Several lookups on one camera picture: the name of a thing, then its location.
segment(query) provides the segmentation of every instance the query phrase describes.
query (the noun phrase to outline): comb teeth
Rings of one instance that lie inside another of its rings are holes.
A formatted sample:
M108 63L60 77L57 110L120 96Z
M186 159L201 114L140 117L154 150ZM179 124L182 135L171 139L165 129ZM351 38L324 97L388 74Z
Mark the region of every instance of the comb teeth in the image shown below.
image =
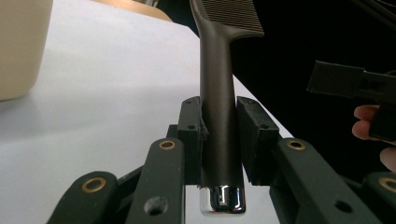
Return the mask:
M263 33L252 0L203 0L202 3L211 21Z

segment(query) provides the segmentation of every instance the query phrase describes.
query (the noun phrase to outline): human hand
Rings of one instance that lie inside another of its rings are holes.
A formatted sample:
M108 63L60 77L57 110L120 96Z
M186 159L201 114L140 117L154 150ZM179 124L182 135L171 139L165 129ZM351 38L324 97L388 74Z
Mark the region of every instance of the human hand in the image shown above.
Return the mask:
M356 137L362 140L384 141L369 135L370 124L378 108L379 105L361 105L356 107L354 115L360 119L352 127L352 133ZM396 142L384 142L396 146ZM396 147L383 149L379 154L379 159L388 169L396 173Z

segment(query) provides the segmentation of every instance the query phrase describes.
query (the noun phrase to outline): chrome tip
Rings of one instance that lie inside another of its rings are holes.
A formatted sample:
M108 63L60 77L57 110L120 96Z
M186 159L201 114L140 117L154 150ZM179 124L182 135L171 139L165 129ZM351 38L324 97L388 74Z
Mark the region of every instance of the chrome tip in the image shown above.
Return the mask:
M218 186L200 189L201 213L205 216L244 215L245 190L241 187Z

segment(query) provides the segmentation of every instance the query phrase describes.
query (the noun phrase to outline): dark background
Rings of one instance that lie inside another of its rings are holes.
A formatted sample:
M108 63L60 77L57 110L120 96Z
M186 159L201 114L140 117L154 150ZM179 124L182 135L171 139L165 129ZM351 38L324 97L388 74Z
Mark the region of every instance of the dark background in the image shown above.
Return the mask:
M396 69L396 32L348 0L257 0L265 32L231 44L233 72L293 134L311 143L340 175L362 181L387 171L384 143L351 133L356 106L373 101L306 91L315 60L386 73ZM197 35L189 0L161 0L158 8Z

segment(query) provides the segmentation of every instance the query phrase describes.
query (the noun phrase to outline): white cup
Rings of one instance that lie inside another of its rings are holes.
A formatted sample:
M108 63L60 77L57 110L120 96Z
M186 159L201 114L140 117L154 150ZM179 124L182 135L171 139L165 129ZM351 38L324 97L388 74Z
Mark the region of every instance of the white cup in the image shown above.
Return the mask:
M0 101L35 85L51 10L52 0L0 0Z

